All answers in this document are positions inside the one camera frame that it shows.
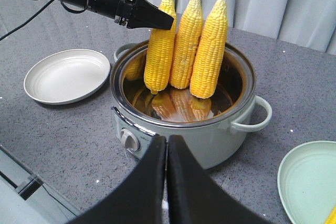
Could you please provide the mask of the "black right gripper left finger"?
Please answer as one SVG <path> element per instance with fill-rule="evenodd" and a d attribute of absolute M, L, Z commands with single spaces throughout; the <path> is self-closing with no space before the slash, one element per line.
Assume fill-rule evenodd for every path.
<path fill-rule="evenodd" d="M 161 223 L 166 138 L 154 136 L 142 159 L 106 198 L 69 223 Z"/>

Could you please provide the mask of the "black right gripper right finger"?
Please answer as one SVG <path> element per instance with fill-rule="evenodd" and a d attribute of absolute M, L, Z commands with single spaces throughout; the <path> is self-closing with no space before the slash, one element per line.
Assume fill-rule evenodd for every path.
<path fill-rule="evenodd" d="M 180 135 L 169 137 L 166 175 L 171 223 L 267 223 L 209 177 Z"/>

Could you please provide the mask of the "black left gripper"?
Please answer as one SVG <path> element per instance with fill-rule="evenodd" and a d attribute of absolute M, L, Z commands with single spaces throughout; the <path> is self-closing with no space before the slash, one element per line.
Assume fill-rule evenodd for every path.
<path fill-rule="evenodd" d="M 90 10 L 127 28 L 170 30 L 174 18 L 147 0 L 89 0 Z"/>

